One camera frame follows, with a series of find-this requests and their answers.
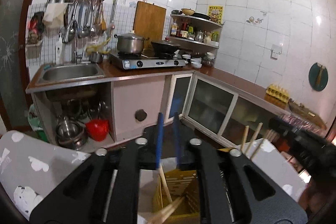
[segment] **cutting board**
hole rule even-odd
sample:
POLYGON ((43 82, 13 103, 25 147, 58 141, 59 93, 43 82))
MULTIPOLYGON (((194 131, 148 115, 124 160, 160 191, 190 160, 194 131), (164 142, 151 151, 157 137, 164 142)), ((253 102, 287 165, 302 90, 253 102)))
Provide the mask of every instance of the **cutting board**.
POLYGON ((144 37, 144 48, 151 48, 151 41, 162 40, 166 9, 139 1, 136 5, 133 30, 144 37))

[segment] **green trash can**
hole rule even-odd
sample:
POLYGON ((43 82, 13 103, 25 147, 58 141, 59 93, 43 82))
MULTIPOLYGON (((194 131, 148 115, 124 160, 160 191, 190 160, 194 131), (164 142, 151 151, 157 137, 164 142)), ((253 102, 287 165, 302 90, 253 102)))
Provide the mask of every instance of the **green trash can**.
POLYGON ((47 136, 45 135, 44 130, 41 127, 40 119, 38 118, 38 116, 36 114, 34 104, 32 104, 29 107, 28 122, 29 122, 32 130, 35 131, 37 133, 37 135, 39 136, 39 139, 44 141, 44 142, 49 143, 48 139, 47 139, 47 136))

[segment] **silver screw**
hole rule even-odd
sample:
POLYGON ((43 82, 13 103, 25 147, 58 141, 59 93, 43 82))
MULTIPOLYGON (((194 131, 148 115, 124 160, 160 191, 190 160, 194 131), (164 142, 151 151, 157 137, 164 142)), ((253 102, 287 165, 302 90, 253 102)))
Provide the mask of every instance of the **silver screw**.
POLYGON ((137 138, 135 140, 135 143, 138 144, 138 145, 144 145, 147 143, 147 139, 146 138, 137 138))
POLYGON ((200 145, 202 143, 202 140, 198 139, 198 138, 193 138, 189 141, 189 143, 191 145, 200 145))
POLYGON ((95 153, 97 156, 105 156, 107 154, 107 150, 105 148, 99 148, 95 153))
POLYGON ((230 150, 230 155, 233 157, 239 157, 241 155, 241 151, 239 151, 238 149, 231 149, 230 150))

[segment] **yellow plastic basket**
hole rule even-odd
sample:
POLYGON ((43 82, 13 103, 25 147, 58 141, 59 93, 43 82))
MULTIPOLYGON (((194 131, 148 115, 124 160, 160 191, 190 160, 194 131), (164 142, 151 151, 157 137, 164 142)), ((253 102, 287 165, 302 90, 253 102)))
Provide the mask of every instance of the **yellow plastic basket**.
MULTIPOLYGON (((196 171, 181 171, 175 169, 165 173, 168 189, 172 200, 181 195, 186 198, 165 223, 193 224, 200 222, 200 206, 198 181, 196 171)), ((157 179, 157 188, 153 197, 153 213, 169 205, 160 176, 157 179)))

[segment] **sink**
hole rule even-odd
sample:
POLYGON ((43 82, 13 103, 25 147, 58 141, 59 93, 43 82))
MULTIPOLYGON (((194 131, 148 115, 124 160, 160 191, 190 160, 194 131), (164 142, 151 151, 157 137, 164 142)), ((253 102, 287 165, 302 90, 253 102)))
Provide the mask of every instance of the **sink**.
POLYGON ((81 63, 78 65, 61 65, 45 69, 39 80, 39 84, 57 83, 73 80, 87 80, 104 77, 103 70, 93 63, 81 63))

